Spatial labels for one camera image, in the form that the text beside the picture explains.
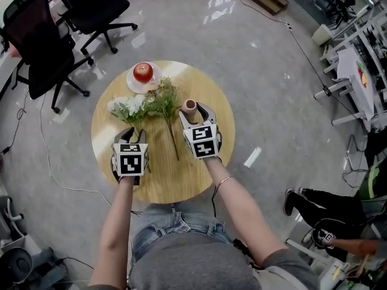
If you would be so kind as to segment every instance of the red apple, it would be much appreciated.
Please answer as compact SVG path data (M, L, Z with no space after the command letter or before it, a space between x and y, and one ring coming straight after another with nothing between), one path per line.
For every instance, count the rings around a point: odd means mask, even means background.
M145 84L153 77L152 66L146 62L139 63L134 67L133 76L140 83Z

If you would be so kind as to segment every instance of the black pants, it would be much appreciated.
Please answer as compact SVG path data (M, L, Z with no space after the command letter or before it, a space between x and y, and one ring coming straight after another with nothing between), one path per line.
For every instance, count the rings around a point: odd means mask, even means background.
M333 233L338 239L359 238L366 217L357 193L354 197L337 196L329 192L306 189L304 196L306 199L297 193L291 193L288 200L308 225L315 227L320 222L318 228ZM341 261L346 259L347 252L344 250L333 248L326 251Z

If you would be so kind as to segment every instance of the concrete floor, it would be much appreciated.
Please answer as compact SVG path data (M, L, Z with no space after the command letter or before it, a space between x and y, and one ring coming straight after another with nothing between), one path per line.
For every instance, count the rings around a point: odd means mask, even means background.
M333 99L313 98L321 89L319 79L286 26L239 0L129 1L131 7L119 20L137 23L138 30L110 33L119 49L116 55L103 39L92 43L88 49L95 65L85 65L73 75L77 84L91 91L90 97L83 98L66 86L57 104L61 116L51 110L53 91L43 105L42 124L51 168L63 185L99 190L113 199L113 189L100 171L91 146L91 117L96 103L110 82L135 63L176 60L204 71L229 99L236 142L228 168L254 196L282 239L293 228L297 215L294 212L293 217L286 217L282 212L287 188L304 186L342 195L352 192L341 175L349 135L358 132L360 125L331 125L333 118L348 113ZM317 23L292 1L276 18L291 23L295 37L321 73L318 57L322 50L310 39ZM87 39L77 34L74 37L79 39L76 49ZM77 59L82 57L77 51L75 54ZM323 80L331 85L328 76ZM26 87L20 83L0 102L2 148L12 140L16 113L25 93ZM27 113L20 122L15 145L4 156L2 180L16 210L25 216L22 226L42 247L51 246L58 257L76 257L93 265L109 206L96 193L62 189L50 176L39 127L42 101L27 98ZM257 146L262 153L248 169L243 163ZM208 189L191 201L212 214L211 194ZM226 221L226 228L234 235L219 199L216 204L218 217ZM146 205L134 201L133 207L141 210ZM137 216L131 220L133 227L138 225ZM87 267L76 262L67 264L71 278L89 279Z

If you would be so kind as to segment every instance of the forearm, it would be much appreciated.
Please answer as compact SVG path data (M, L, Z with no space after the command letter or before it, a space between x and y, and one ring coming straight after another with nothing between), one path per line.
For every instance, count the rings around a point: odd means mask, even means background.
M378 240L371 239L333 239L330 245L343 249L356 256L374 255L379 248Z
M216 186L230 176L218 158L207 158L204 162ZM235 178L222 183L218 193L257 263L262 264L275 251L287 248L271 231L253 197Z
M128 240L133 196L133 178L123 178L103 224L97 265L90 285L126 287Z

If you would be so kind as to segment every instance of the round wooden table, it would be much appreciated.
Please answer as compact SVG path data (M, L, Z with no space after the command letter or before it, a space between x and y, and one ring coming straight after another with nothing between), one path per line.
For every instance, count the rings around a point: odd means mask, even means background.
M230 160L235 140L235 122L230 104L218 85L196 68L180 62L155 61L162 70L162 76L170 76L172 84L177 86L179 104L185 99L208 105L216 114L216 123L223 135L223 144L219 157L223 164ZM117 181L110 169L112 156L111 144L114 137L130 125L111 115L106 104L110 100L135 95L126 84L127 71L113 80L101 95L94 110L91 123L91 139L94 154L98 164L112 185L117 187ZM197 112L196 122L202 122ZM204 162L194 159L184 142L183 127L178 111L172 120L175 141L180 161L177 161L173 142L167 124L162 117L146 117L142 128L146 131L149 144L149 170L140 179L140 186L135 188L134 196L151 203L174 203L192 198L205 191L211 183Z

